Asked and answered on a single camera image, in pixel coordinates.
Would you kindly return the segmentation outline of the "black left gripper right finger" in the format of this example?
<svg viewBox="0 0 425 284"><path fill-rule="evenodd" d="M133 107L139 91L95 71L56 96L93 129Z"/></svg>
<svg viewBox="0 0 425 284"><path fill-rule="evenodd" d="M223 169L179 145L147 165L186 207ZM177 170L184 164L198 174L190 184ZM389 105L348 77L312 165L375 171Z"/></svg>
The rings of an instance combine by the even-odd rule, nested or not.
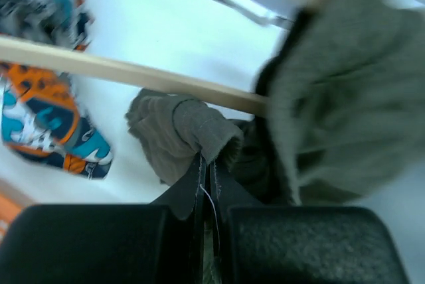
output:
<svg viewBox="0 0 425 284"><path fill-rule="evenodd" d="M352 206L266 206L221 162L209 167L223 283L407 283L392 237Z"/></svg>

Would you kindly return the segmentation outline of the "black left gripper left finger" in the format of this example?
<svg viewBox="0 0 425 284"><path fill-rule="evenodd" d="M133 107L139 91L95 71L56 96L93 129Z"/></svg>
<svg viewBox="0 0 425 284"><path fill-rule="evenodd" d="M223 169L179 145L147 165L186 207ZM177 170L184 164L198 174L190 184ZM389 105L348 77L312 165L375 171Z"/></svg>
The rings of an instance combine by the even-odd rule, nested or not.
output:
<svg viewBox="0 0 425 284"><path fill-rule="evenodd" d="M200 283L205 162L150 204L37 204L1 243L2 283Z"/></svg>

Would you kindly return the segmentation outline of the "patterned blue orange shorts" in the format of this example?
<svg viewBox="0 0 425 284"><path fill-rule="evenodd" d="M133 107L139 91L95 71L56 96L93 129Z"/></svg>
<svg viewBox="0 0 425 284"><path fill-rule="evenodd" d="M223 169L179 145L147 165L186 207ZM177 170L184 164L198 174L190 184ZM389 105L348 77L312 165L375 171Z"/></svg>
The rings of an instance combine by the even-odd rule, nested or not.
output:
<svg viewBox="0 0 425 284"><path fill-rule="evenodd" d="M1 0L2 35L84 51L92 21L84 0ZM2 61L1 81L1 136L10 150L88 179L107 175L110 145L69 73Z"/></svg>

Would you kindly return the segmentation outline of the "wooden hanger of green shorts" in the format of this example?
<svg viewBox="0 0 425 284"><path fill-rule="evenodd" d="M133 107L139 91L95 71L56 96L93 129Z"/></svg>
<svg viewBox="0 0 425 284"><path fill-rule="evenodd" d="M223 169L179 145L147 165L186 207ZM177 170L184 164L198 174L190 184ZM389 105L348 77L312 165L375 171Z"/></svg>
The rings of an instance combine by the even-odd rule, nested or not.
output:
<svg viewBox="0 0 425 284"><path fill-rule="evenodd" d="M306 0L309 7L317 8L324 0ZM222 86L150 68L92 56L78 51L64 50L41 43L1 37L1 59L7 62L64 70L95 78L138 85L158 92L190 94L214 105L227 107L252 115L264 116L266 98L249 92Z"/></svg>

